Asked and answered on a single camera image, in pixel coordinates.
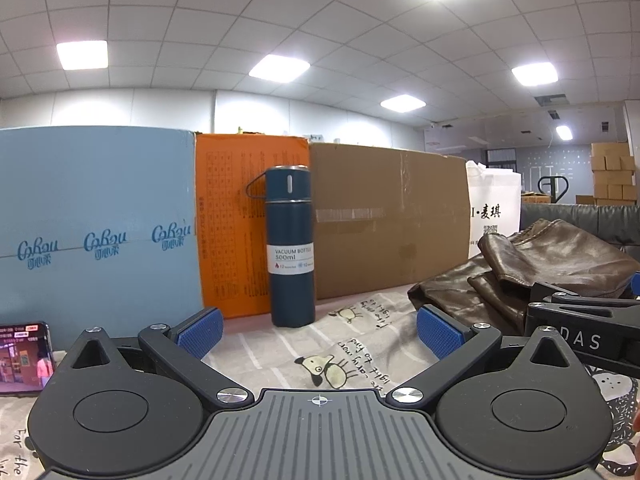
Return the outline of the brown leather jacket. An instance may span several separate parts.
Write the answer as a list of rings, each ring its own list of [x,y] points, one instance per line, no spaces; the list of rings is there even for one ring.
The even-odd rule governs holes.
[[[485,322],[521,335],[536,284],[618,298],[638,271],[636,259],[604,240],[564,220],[540,219],[510,237],[484,235],[478,255],[413,285],[408,298],[417,309],[431,304],[466,326]]]

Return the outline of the dark grey sofa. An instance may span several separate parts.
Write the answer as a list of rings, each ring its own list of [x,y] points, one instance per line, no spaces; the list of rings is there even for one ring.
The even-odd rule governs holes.
[[[563,220],[599,237],[608,244],[640,260],[640,211],[637,205],[593,206],[528,204],[521,206],[521,229],[539,219]]]

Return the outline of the light blue foam board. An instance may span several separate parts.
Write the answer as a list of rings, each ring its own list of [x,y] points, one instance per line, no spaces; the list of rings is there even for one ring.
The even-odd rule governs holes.
[[[194,165],[188,130],[3,130],[2,323],[46,323],[64,350],[198,312]]]

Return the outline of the brown cardboard panel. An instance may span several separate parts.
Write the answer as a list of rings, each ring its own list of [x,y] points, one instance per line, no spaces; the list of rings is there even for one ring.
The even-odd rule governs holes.
[[[465,161],[396,148],[310,148],[320,299],[420,283],[469,257]]]

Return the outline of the smartphone playing video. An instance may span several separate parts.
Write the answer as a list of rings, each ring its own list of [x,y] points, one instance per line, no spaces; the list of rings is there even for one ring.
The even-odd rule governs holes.
[[[0,394],[38,394],[55,370],[45,322],[0,327]]]

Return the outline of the white printed bag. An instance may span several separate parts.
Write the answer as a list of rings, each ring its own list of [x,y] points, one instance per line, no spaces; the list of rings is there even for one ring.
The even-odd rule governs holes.
[[[510,236],[520,230],[521,175],[512,169],[465,163],[471,209],[469,257],[480,253],[485,234]]]

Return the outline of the stacked cardboard boxes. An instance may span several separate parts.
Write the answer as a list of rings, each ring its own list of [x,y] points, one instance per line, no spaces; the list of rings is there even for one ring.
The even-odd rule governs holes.
[[[638,200],[636,163],[625,142],[591,144],[593,193],[577,195],[578,205],[631,206]]]

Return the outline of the dark blue vacuum bottle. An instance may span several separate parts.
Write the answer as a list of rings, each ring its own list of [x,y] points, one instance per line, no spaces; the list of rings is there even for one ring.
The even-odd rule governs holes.
[[[316,319],[311,173],[273,166],[251,180],[265,183],[266,255],[274,326],[297,328]]]

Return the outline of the orange printed board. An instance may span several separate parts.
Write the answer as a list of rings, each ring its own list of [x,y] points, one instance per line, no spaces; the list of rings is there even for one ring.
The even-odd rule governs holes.
[[[308,164],[308,141],[296,136],[196,137],[196,238],[205,307],[225,318],[270,312],[262,173]]]

